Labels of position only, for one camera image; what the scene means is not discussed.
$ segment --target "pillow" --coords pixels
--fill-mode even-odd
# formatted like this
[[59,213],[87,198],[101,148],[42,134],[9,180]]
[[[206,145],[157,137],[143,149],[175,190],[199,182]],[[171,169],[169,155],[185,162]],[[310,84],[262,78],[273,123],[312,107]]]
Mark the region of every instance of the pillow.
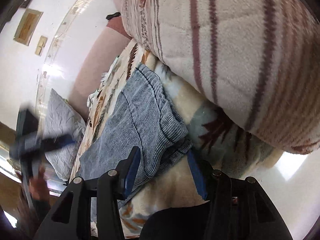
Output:
[[82,117],[52,89],[45,118],[44,138],[68,133],[76,142],[62,149],[45,153],[58,177],[64,181],[70,178],[84,131],[85,122]]
[[121,0],[128,35],[275,148],[320,147],[320,31],[300,0]]

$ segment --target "dark fabric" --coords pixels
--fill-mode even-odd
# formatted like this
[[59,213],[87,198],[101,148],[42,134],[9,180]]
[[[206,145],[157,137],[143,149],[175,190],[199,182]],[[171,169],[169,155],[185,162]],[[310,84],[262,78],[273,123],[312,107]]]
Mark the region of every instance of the dark fabric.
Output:
[[31,240],[37,232],[41,222],[50,210],[50,204],[44,201],[35,201],[36,215],[30,210],[27,200],[20,191],[18,201],[18,217],[16,228],[13,228],[0,206],[0,239],[2,240]]
[[210,202],[158,211],[143,226],[139,240],[203,239],[209,211]]
[[[132,194],[154,176],[166,172],[188,152],[192,144],[188,130],[160,78],[140,64],[120,92],[113,114],[100,138],[80,157],[78,176],[100,177],[126,159],[133,146],[141,150],[141,161]],[[119,201],[119,207],[126,201]],[[96,199],[92,199],[92,221],[96,221]]]

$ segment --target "blanket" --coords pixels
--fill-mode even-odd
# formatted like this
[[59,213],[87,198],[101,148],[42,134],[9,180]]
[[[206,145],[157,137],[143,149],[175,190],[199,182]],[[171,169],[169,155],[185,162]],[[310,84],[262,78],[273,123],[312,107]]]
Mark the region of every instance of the blanket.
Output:
[[[133,146],[139,147],[141,158],[133,189],[127,200],[118,200],[122,207],[146,182],[167,172],[191,149],[187,134],[159,77],[140,63],[118,95],[102,135],[81,156],[77,176],[99,178],[128,158]],[[97,220],[95,198],[91,201],[91,220]]]
[[[236,125],[223,110],[174,74],[153,53],[132,40],[119,56],[108,78],[103,79],[93,101],[84,139],[80,145],[71,179],[79,170],[80,157],[103,133],[115,108],[117,97],[142,62],[156,73],[188,129],[196,154],[234,178],[246,174],[278,154],[273,147]],[[119,209],[124,235],[134,237],[155,212],[170,207],[204,203],[198,195],[186,156],[166,173],[151,179]]]
[[300,0],[122,0],[126,32],[273,147],[320,146],[319,25]]

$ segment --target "screw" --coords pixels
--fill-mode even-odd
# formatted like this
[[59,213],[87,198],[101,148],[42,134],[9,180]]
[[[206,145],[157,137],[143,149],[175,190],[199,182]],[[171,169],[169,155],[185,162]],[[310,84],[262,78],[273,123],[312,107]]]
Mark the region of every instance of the screw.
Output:
[[249,183],[255,183],[256,182],[256,179],[254,177],[247,177],[247,181]]
[[116,170],[110,170],[110,171],[108,171],[108,175],[109,175],[110,177],[116,176],[117,173],[118,173],[118,172],[117,172]]
[[76,177],[76,178],[74,178],[73,183],[78,184],[81,181],[82,181],[82,179],[80,177]]
[[220,170],[213,170],[212,174],[214,176],[220,176],[222,174],[222,172]]

